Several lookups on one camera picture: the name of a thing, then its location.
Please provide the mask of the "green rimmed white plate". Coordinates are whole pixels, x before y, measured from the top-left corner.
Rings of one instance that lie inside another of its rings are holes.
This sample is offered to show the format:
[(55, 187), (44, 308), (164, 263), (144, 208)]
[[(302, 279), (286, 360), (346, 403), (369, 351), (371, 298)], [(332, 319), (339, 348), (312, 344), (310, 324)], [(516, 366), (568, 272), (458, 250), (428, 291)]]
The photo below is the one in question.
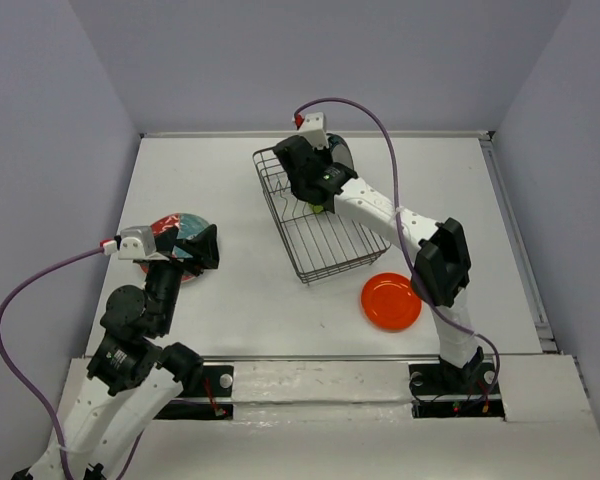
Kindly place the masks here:
[(340, 135), (328, 133), (327, 140), (332, 162), (348, 170), (354, 170), (353, 157), (345, 139)]

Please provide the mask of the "orange plate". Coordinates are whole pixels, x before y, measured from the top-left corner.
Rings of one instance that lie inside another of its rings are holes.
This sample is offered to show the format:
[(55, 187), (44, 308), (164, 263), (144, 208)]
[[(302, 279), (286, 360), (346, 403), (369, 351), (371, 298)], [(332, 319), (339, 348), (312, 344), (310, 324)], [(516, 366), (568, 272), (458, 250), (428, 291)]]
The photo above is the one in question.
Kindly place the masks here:
[(376, 328), (399, 332), (410, 328), (422, 311), (422, 300), (403, 275), (384, 272), (371, 277), (362, 287), (363, 313)]

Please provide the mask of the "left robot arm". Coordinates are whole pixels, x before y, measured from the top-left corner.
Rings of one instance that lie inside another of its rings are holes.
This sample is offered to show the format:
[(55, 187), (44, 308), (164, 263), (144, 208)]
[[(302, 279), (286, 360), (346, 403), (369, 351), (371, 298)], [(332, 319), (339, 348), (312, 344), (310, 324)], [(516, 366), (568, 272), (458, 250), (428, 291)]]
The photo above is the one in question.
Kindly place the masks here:
[(93, 252), (144, 265), (144, 283), (109, 295), (100, 320), (104, 336), (75, 403), (63, 420), (44, 406), (54, 432), (42, 456), (14, 473), (16, 479), (121, 478), (155, 416), (200, 386), (199, 354), (181, 343), (160, 347), (153, 341), (170, 331), (183, 278), (218, 268), (216, 225), (205, 223), (188, 237), (177, 225), (160, 233), (133, 226)]

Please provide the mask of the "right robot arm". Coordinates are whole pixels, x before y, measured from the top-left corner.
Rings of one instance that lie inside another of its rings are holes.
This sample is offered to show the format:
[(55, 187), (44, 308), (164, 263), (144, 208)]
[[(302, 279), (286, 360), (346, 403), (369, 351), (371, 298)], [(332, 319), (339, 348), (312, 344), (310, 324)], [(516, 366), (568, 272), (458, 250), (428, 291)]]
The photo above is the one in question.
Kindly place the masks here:
[(471, 260), (462, 225), (439, 222), (397, 205), (332, 152), (291, 136), (273, 147), (299, 200), (361, 224), (403, 251), (414, 292), (434, 315), (439, 337), (440, 379), (462, 392), (477, 378), (483, 352), (466, 306)]

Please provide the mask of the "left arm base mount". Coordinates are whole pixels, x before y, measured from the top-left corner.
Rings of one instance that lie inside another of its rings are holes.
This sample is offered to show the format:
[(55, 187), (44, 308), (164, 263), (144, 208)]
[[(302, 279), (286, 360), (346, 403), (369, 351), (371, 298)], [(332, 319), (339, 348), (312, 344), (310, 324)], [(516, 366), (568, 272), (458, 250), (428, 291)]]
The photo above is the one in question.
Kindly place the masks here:
[(154, 417), (155, 420), (223, 421), (233, 418), (234, 366), (205, 365), (201, 379), (188, 386)]

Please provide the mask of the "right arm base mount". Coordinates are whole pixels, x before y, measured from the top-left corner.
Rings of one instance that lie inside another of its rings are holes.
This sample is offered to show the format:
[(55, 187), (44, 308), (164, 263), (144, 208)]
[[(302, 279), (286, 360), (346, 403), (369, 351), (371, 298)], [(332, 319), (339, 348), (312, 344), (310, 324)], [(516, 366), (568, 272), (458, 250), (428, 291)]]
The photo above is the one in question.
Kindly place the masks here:
[(483, 363), (466, 386), (449, 386), (438, 363), (409, 365), (409, 390), (415, 419), (505, 418), (499, 385), (492, 386), (495, 368)]

